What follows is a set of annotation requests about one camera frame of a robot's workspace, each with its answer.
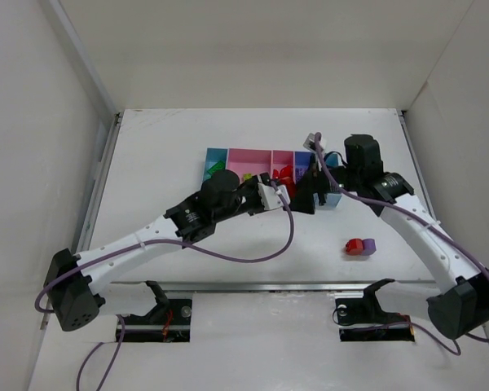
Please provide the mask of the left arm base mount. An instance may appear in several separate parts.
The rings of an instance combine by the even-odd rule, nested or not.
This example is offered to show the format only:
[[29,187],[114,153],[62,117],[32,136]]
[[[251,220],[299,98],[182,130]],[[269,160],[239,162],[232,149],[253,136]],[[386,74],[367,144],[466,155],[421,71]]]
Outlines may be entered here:
[[166,291],[156,281],[113,284],[115,307],[125,311],[116,340],[130,343],[187,343],[193,294]]

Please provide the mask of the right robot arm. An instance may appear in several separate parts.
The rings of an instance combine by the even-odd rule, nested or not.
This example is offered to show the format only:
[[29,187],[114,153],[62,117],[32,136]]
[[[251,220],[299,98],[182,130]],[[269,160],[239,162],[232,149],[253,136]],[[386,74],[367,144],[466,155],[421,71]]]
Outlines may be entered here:
[[357,297],[339,297],[339,325],[379,328],[417,317],[449,340],[475,339],[474,329],[489,322],[489,268],[453,241],[400,174],[385,171],[378,141],[369,134],[351,135],[336,167],[325,162],[320,134],[310,134],[304,146],[313,157],[290,195],[290,208],[313,214],[332,193],[366,204],[404,239],[436,283],[435,288],[407,287],[382,279]]

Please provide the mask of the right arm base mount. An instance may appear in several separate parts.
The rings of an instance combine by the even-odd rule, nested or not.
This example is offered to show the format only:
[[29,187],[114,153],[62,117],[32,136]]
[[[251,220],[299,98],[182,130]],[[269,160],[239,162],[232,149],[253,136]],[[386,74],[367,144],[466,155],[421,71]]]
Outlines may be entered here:
[[384,311],[376,293],[393,279],[383,279],[368,285],[361,292],[342,292],[335,296],[333,322],[339,327],[341,342],[414,342],[410,318]]

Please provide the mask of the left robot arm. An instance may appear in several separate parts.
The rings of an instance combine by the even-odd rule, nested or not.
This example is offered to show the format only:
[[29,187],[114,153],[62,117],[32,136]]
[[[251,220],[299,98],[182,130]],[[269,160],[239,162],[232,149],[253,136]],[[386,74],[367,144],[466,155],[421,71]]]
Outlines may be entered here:
[[199,191],[121,239],[81,253],[58,251],[44,288],[61,329],[72,332],[96,318],[107,303],[107,286],[124,274],[191,247],[211,236],[220,222],[280,207],[279,196],[268,174],[242,182],[236,173],[223,169],[205,180]]

